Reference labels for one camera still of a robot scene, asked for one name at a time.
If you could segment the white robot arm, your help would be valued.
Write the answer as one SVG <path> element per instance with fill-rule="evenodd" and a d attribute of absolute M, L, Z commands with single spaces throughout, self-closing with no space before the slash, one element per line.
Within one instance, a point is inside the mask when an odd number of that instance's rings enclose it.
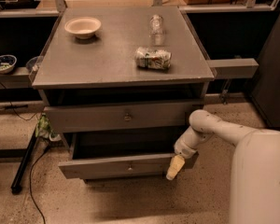
<path fill-rule="evenodd" d="M 176 140 L 166 178 L 174 179 L 197 146 L 212 135 L 235 145 L 229 224 L 280 224 L 280 132 L 230 123 L 205 110 L 189 116 Z"/>

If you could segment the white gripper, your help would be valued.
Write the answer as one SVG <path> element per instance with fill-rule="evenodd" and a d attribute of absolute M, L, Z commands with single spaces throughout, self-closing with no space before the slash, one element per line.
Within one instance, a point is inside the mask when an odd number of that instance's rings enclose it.
<path fill-rule="evenodd" d="M 171 158 L 166 178 L 173 180 L 185 164 L 185 159 L 191 158 L 197 152 L 197 146 L 208 141 L 211 133 L 201 133 L 188 127 L 175 141 L 175 156 Z"/>

